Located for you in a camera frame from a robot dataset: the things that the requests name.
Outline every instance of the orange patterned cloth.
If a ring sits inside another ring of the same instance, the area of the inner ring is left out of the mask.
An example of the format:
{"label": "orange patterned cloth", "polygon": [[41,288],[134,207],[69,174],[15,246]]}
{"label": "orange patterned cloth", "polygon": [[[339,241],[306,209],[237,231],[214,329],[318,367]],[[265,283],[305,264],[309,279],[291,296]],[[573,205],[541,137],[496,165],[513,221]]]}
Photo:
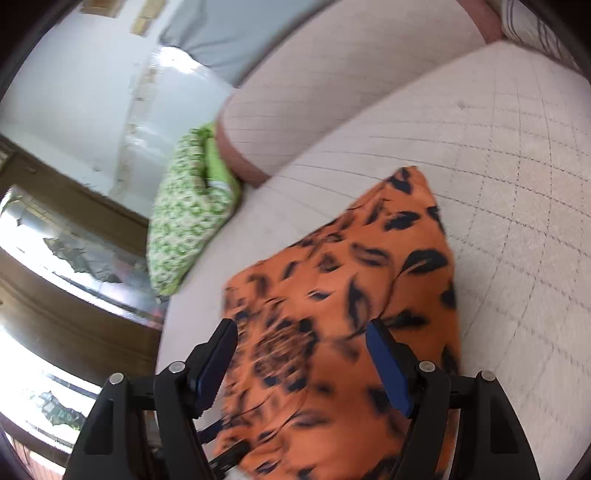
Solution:
{"label": "orange patterned cloth", "polygon": [[419,360],[458,370],[453,256],[423,175],[398,170],[334,221],[236,275],[225,316],[239,338],[217,453],[250,441],[241,467],[269,480],[387,478],[408,420],[390,406],[365,346],[368,321],[381,318]]}

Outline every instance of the sofa seat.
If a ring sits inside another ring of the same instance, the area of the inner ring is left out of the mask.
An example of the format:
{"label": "sofa seat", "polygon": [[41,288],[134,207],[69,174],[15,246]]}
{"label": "sofa seat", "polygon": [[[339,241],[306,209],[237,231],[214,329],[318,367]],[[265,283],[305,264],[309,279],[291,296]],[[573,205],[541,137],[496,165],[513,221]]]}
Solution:
{"label": "sofa seat", "polygon": [[463,372],[497,373],[563,480],[591,442],[590,113],[587,80],[506,42],[398,89],[247,195],[173,296],[158,367],[209,337],[232,275],[417,165],[456,256]]}

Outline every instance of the green cushion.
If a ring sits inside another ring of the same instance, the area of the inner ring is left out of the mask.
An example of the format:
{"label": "green cushion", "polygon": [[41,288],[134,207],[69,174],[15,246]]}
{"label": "green cushion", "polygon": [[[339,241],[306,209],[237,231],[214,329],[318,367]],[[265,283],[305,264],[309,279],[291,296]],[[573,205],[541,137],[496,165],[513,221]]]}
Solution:
{"label": "green cushion", "polygon": [[160,184],[148,232],[148,267],[158,294],[178,289],[239,197],[240,185],[219,156],[213,125],[183,136]]}

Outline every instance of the grid-pattern upholstery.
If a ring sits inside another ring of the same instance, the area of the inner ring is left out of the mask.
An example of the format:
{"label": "grid-pattern upholstery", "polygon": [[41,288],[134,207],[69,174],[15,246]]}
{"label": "grid-pattern upholstery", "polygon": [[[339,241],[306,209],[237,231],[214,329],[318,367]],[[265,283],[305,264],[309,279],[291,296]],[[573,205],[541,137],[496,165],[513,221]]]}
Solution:
{"label": "grid-pattern upholstery", "polygon": [[418,165],[456,255],[464,372],[496,371],[541,477],[566,478],[591,441],[590,114],[584,78],[509,43],[393,93],[247,195],[173,297],[160,367],[208,338],[230,276]]}
{"label": "grid-pattern upholstery", "polygon": [[395,88],[482,45],[456,0],[339,0],[235,93],[222,114],[226,135],[273,175]]}

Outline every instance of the metal screw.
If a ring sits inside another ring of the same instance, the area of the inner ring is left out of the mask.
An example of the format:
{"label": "metal screw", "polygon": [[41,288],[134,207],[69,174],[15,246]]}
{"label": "metal screw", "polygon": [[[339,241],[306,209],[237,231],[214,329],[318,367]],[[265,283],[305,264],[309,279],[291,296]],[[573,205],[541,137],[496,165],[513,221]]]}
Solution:
{"label": "metal screw", "polygon": [[118,383],[121,383],[124,378],[125,377],[123,376],[123,374],[120,374],[119,372],[117,372],[109,377],[109,383],[111,385],[116,385]]}
{"label": "metal screw", "polygon": [[483,370],[481,375],[482,375],[482,378],[484,380],[486,380],[487,382],[494,382],[496,379],[495,373],[491,372],[490,370]]}
{"label": "metal screw", "polygon": [[421,363],[419,363],[418,367],[421,369],[421,371],[425,372],[425,373],[430,373],[435,371],[435,364],[433,362],[429,362],[429,361],[423,361]]}
{"label": "metal screw", "polygon": [[174,374],[178,374],[180,372],[182,372],[184,370],[184,362],[173,362],[170,364],[170,366],[168,367],[168,369],[174,373]]}

